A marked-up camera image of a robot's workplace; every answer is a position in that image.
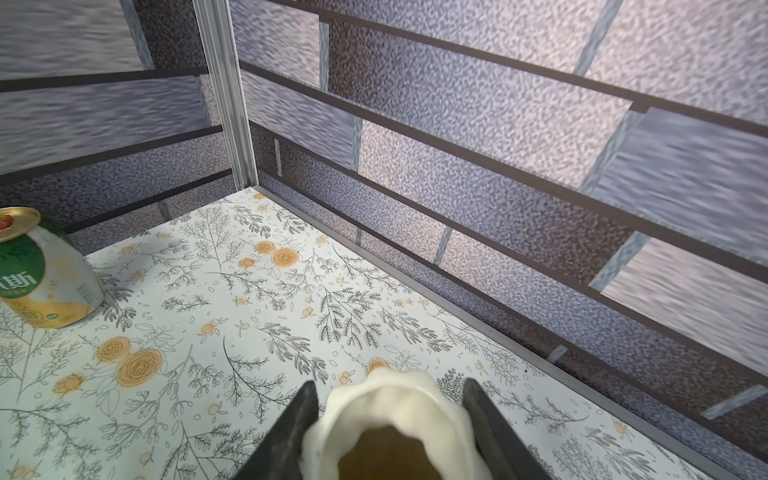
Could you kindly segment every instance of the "metal edge strip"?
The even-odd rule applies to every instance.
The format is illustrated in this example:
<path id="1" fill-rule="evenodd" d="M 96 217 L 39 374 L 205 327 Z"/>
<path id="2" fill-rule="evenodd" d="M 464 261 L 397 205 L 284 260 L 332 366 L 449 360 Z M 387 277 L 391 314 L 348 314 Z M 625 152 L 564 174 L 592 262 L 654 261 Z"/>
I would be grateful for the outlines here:
<path id="1" fill-rule="evenodd" d="M 258 184 L 227 0 L 192 0 L 238 190 Z"/>

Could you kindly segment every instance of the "can lid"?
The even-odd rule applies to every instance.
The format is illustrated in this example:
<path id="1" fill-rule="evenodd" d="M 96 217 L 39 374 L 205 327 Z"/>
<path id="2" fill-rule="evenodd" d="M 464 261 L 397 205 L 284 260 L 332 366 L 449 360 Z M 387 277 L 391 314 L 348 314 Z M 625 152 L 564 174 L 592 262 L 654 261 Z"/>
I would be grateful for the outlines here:
<path id="1" fill-rule="evenodd" d="M 20 237 L 40 223 L 40 213 L 34 208 L 0 208 L 0 243 Z"/>

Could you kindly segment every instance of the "can label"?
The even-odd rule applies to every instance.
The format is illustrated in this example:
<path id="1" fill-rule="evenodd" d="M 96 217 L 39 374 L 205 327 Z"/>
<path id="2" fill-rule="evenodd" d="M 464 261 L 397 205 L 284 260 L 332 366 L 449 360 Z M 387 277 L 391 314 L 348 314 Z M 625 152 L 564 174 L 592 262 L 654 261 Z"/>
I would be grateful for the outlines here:
<path id="1" fill-rule="evenodd" d="M 42 227 L 0 244 L 0 297 L 28 323 L 73 323 L 104 298 L 82 255 Z"/>
<path id="2" fill-rule="evenodd" d="M 45 275 L 45 255 L 33 239 L 21 235 L 3 244 L 0 253 L 0 296 L 19 298 L 32 293 Z"/>

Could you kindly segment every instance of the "green and white can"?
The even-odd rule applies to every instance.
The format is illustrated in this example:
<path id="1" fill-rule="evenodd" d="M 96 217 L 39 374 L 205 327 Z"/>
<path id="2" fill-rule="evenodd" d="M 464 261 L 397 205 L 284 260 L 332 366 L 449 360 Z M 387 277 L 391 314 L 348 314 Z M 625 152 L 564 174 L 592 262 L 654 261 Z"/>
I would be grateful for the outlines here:
<path id="1" fill-rule="evenodd" d="M 0 298 L 38 328 L 69 325 L 104 300 L 83 256 L 27 207 L 0 208 Z"/>

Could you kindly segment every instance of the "speckled wall panel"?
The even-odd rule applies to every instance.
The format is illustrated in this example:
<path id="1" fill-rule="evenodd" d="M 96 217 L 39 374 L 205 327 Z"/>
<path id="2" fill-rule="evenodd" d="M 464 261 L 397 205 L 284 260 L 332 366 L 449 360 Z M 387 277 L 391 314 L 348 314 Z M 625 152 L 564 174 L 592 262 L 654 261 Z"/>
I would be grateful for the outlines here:
<path id="1" fill-rule="evenodd" d="M 594 196 L 768 265 L 768 139 L 651 108 Z"/>
<path id="2" fill-rule="evenodd" d="M 205 185 L 174 195 L 165 200 L 168 211 L 173 218 L 188 214 L 192 210 L 208 205 L 237 191 L 232 175 L 227 175 Z"/>
<path id="3" fill-rule="evenodd" d="M 219 112 L 219 104 L 216 102 L 214 86 L 210 82 L 210 75 L 206 74 L 197 77 L 197 86 L 200 89 L 200 94 L 203 96 L 208 124 L 211 126 L 221 125 L 221 113 Z"/>
<path id="4" fill-rule="evenodd" d="M 339 22 L 330 23 L 329 91 L 573 188 L 630 106 Z"/>
<path id="5" fill-rule="evenodd" d="M 0 2 L 0 80 L 144 70 L 119 0 Z"/>
<path id="6" fill-rule="evenodd" d="M 331 212 L 330 210 L 326 209 L 325 207 L 321 207 L 320 205 L 311 201 L 309 198 L 304 197 L 293 188 L 288 187 L 278 180 L 275 180 L 268 174 L 262 173 L 263 172 L 259 172 L 260 186 L 266 188 L 305 214 L 316 220 L 319 220 L 328 227 L 333 228 L 336 232 L 341 233 L 344 237 L 350 239 L 351 241 L 355 241 L 355 235 L 357 235 L 357 227 L 339 217 L 335 213 Z"/>
<path id="7" fill-rule="evenodd" d="M 208 126 L 195 77 L 0 94 L 0 174 Z"/>
<path id="8" fill-rule="evenodd" d="M 451 235 L 440 267 L 694 411 L 752 386 L 713 360 L 459 232 Z"/>
<path id="9" fill-rule="evenodd" d="M 363 122 L 359 173 L 583 283 L 632 234 L 611 220 Z"/>
<path id="10" fill-rule="evenodd" d="M 765 283 L 651 239 L 603 294 L 768 374 Z"/>
<path id="11" fill-rule="evenodd" d="M 67 225 L 229 167 L 218 133 L 17 182 L 2 188 L 0 204 L 34 207 Z"/>
<path id="12" fill-rule="evenodd" d="M 557 366 L 744 480 L 768 480 L 768 465 L 648 394 L 568 351 Z"/>
<path id="13" fill-rule="evenodd" d="M 161 223 L 163 223 L 163 216 L 157 204 L 151 204 L 70 233 L 68 236 L 80 253 L 88 255 L 134 235 L 137 238 L 136 243 L 139 243 L 144 231 Z"/>
<path id="14" fill-rule="evenodd" d="M 302 191 L 349 215 L 429 261 L 445 226 L 425 214 L 287 145 L 280 145 L 283 176 Z"/>
<path id="15" fill-rule="evenodd" d="M 346 168 L 356 164 L 356 118 L 289 88 L 240 71 L 248 119 Z"/>
<path id="16" fill-rule="evenodd" d="M 553 339 L 536 331 L 532 326 L 486 302 L 463 286 L 429 269 L 373 235 L 363 232 L 361 246 L 539 356 L 547 356 L 558 345 Z"/>
<path id="17" fill-rule="evenodd" d="M 133 0 L 155 68 L 204 67 L 192 0 Z"/>
<path id="18" fill-rule="evenodd" d="M 768 395 L 719 416 L 714 422 L 729 429 L 734 435 L 749 439 L 768 457 Z"/>
<path id="19" fill-rule="evenodd" d="M 300 0 L 478 50 L 572 71 L 601 0 Z"/>
<path id="20" fill-rule="evenodd" d="M 587 76 L 768 124 L 768 8 L 624 0 Z"/>
<path id="21" fill-rule="evenodd" d="M 231 0 L 230 10 L 240 60 L 320 86 L 317 15 L 266 0 Z"/>
<path id="22" fill-rule="evenodd" d="M 253 143 L 253 156 L 259 170 L 265 170 L 271 175 L 277 175 L 277 153 L 275 139 L 263 130 L 250 124 L 250 139 Z"/>

